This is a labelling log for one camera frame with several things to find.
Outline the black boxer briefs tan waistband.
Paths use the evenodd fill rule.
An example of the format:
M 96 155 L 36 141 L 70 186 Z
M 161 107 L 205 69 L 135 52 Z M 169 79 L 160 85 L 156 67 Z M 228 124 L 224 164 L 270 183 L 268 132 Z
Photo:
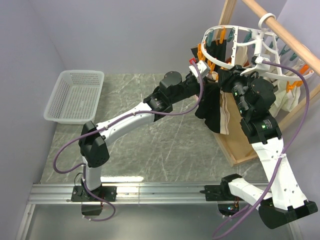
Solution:
M 201 101 L 195 116 L 214 133 L 228 135 L 230 113 L 227 108 L 227 95 L 218 86 L 218 73 L 213 71 L 205 79 Z

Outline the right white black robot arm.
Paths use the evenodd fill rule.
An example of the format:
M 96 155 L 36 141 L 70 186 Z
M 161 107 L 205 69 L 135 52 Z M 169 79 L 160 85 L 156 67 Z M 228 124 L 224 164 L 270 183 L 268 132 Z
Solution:
M 318 211 L 300 189 L 285 154 L 282 132 L 269 109 L 276 100 L 274 86 L 257 71 L 244 74 L 235 65 L 218 70 L 218 86 L 232 94 L 241 116 L 241 129 L 256 152 L 268 179 L 267 191 L 248 183 L 238 174 L 221 180 L 220 194 L 226 200 L 234 197 L 258 210 L 262 222 L 275 229 Z

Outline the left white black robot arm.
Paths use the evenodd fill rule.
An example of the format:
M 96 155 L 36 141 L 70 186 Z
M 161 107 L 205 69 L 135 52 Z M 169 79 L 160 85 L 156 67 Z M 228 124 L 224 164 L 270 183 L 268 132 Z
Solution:
M 110 158 L 108 147 L 111 144 L 141 126 L 165 116 L 174 116 L 173 104 L 193 95 L 201 97 L 204 86 L 199 83 L 195 71 L 190 71 L 185 80 L 182 80 L 179 72 L 170 71 L 154 91 L 131 110 L 98 124 L 91 121 L 85 123 L 81 132 L 83 138 L 78 142 L 85 163 L 83 195 L 89 201 L 96 201 L 100 197 L 102 166 Z

